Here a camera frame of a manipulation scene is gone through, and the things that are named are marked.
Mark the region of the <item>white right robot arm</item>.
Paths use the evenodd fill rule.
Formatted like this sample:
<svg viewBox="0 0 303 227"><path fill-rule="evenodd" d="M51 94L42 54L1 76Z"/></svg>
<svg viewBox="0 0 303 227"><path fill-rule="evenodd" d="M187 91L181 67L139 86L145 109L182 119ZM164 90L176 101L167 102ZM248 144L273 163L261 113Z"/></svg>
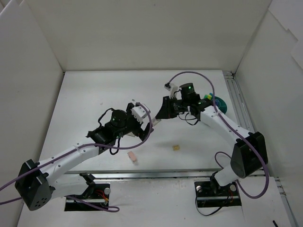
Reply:
<svg viewBox="0 0 303 227"><path fill-rule="evenodd" d="M222 194L227 185L266 167L266 143L260 132L252 133L236 124L218 107L214 107L212 98L201 98L192 83L179 87L166 83L164 87L169 91L169 96L163 98L156 115L157 120L172 119L179 114L189 113L197 122L208 125L218 133L233 149L230 163L210 177L209 188L213 194Z"/></svg>

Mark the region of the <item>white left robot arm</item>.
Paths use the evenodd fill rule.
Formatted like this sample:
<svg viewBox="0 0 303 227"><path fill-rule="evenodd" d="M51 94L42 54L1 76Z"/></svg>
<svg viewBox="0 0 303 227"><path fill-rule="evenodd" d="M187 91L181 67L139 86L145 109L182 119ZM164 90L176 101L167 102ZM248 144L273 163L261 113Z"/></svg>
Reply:
<svg viewBox="0 0 303 227"><path fill-rule="evenodd" d="M107 150L122 150L121 138L129 133L144 143L152 131L151 112L146 105L129 103L125 111L113 109L109 122L89 131L83 141L70 149L46 160L24 162L15 188L30 211L40 209L57 197L90 198L95 192L93 176L80 173L68 178L66 172Z"/></svg>

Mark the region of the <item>white staples box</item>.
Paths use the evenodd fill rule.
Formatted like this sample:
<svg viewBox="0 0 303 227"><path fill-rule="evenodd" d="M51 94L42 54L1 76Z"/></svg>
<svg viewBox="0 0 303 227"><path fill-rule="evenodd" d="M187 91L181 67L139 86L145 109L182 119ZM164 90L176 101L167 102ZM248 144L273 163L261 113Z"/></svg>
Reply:
<svg viewBox="0 0 303 227"><path fill-rule="evenodd" d="M160 123L160 122L161 122L161 119L153 118L153 119L152 119L152 125L153 125L153 127L154 127L155 125L157 125L158 123Z"/></svg>

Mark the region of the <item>small yellow eraser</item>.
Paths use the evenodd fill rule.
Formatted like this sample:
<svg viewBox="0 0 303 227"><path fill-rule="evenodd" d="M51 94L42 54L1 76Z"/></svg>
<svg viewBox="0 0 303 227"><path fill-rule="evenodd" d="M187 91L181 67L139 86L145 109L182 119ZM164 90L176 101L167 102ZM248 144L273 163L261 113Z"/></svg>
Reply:
<svg viewBox="0 0 303 227"><path fill-rule="evenodd" d="M178 151L180 150L180 146L179 145L174 145L172 146L173 151Z"/></svg>

